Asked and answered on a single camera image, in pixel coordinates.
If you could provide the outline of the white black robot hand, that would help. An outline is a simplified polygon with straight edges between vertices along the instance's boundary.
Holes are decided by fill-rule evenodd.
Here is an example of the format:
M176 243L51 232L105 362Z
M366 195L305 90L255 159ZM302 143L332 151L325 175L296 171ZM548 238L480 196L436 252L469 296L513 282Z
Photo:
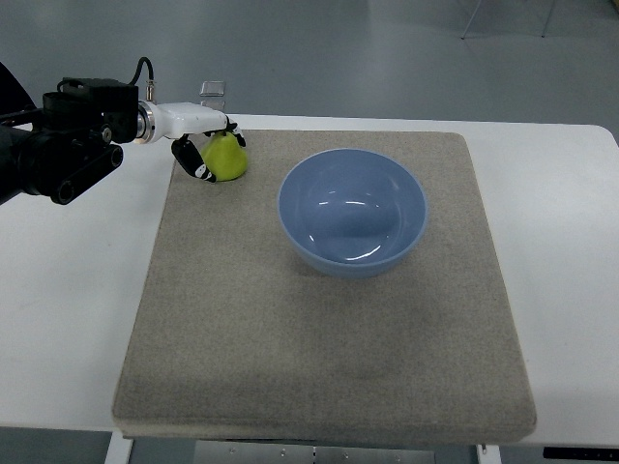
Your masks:
M206 181L208 170L199 149L218 132L245 138L236 122L221 111L196 103L164 103L153 107L154 137L172 140L171 152L192 177Z

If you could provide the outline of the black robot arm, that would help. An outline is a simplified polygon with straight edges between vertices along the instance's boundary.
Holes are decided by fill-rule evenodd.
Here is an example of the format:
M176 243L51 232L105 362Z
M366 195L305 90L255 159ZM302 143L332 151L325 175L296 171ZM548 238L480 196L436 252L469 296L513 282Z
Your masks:
M62 78L35 106L8 68L1 69L1 200L21 193L67 205L124 158L122 144L154 130L129 82Z

